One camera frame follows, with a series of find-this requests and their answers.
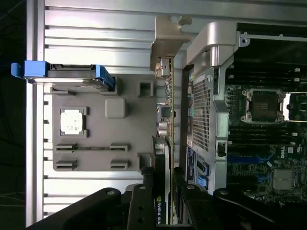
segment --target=metal bracket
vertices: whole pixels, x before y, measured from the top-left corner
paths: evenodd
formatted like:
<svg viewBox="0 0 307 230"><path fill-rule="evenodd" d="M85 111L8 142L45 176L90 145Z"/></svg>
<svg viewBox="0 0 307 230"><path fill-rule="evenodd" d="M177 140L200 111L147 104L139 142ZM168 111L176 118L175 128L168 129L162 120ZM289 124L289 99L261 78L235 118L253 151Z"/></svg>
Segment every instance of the metal bracket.
<svg viewBox="0 0 307 230"><path fill-rule="evenodd" d="M190 17L180 17L177 23L171 22L170 16L156 16L155 41L150 48L150 70L156 70L160 57L174 57L181 46L191 41L191 36L182 32L183 25L191 24Z"/></svg>

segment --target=ventilation slot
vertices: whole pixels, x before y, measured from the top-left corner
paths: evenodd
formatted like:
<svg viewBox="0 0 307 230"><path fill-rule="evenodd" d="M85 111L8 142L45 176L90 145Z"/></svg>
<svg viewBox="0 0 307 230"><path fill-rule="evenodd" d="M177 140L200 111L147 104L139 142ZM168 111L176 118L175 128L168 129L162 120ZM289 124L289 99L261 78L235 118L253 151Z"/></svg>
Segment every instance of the ventilation slot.
<svg viewBox="0 0 307 230"><path fill-rule="evenodd" d="M193 143L209 150L210 89L205 80L194 85Z"/></svg>

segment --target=gray plastic panel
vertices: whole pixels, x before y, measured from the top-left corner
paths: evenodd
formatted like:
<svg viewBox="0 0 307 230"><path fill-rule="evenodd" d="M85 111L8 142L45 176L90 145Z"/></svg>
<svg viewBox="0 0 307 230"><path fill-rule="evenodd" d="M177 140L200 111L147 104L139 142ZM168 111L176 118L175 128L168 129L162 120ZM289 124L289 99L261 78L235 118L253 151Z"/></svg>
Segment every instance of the gray plastic panel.
<svg viewBox="0 0 307 230"><path fill-rule="evenodd" d="M154 82L154 76L125 75L120 78L123 85L120 97L126 99L128 108L123 119L105 117L105 101L108 98L106 95L97 93L78 93L74 97L53 95L53 148L76 144L73 151L65 148L54 151L54 170L61 171L61 167L56 166L57 162L71 159L77 160L74 171L138 171L140 165L138 153L153 152L151 136L156 134L157 98L140 98L138 88L140 82ZM59 135L60 109L67 107L87 107L90 111L85 116L87 138ZM78 150L78 147L93 148ZM111 167L115 162L125 162L125 165Z"/></svg>

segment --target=circuit board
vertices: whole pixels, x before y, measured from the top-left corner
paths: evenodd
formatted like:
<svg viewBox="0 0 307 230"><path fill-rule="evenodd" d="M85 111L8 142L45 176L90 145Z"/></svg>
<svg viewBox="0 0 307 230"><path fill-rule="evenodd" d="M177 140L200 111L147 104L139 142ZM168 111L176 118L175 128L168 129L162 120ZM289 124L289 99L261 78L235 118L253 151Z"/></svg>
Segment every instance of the circuit board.
<svg viewBox="0 0 307 230"><path fill-rule="evenodd" d="M235 66L226 72L227 187L266 204L307 202L305 71Z"/></svg>

